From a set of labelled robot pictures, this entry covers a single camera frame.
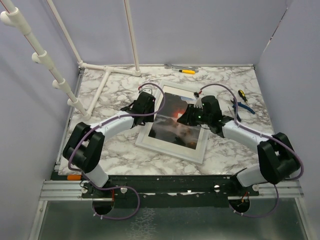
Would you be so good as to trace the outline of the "sunset landscape photo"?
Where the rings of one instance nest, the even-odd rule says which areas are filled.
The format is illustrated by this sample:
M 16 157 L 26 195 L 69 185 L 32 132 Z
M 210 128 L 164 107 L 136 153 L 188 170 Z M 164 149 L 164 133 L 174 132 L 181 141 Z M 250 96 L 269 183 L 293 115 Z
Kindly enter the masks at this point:
M 194 104 L 196 100 L 166 92 L 162 102 L 164 107 L 156 115 L 148 138 L 195 150 L 201 127 L 183 125 L 177 119 L 185 113 L 188 104 Z

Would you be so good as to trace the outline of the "white picture frame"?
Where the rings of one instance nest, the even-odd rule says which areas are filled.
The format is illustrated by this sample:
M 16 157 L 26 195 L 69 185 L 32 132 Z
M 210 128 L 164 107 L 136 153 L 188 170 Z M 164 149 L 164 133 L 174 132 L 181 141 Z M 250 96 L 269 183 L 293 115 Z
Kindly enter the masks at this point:
M 183 84 L 162 80 L 164 94 L 159 90 L 154 94 L 155 108 L 164 107 L 141 128 L 135 145 L 156 153 L 201 165 L 209 137 L 209 129 L 186 126 L 177 122 L 186 111 L 188 104 L 194 104 L 194 89 Z

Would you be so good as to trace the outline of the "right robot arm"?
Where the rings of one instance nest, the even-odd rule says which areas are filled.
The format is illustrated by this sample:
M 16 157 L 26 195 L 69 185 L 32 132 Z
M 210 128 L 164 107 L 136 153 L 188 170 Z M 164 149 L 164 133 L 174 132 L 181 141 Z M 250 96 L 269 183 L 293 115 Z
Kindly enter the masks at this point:
M 233 117 L 222 114 L 213 95 L 189 104 L 177 122 L 193 127 L 207 125 L 213 134 L 234 140 L 257 153 L 258 164 L 236 173 L 235 180 L 229 184 L 230 191 L 236 196 L 242 195 L 252 185 L 276 185 L 302 168 L 285 134 L 270 135 L 240 125 Z

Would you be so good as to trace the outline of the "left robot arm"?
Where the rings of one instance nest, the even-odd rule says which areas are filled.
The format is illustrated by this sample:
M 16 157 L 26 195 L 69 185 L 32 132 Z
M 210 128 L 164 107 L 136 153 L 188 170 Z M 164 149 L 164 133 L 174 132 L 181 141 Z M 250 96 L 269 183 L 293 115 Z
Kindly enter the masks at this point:
M 107 182 L 109 176 L 99 164 L 104 142 L 123 131 L 152 123 L 155 101 L 150 93 L 141 92 L 137 100 L 114 116 L 97 123 L 75 125 L 62 155 L 94 184 L 93 191 L 97 196 L 106 197 L 111 190 Z

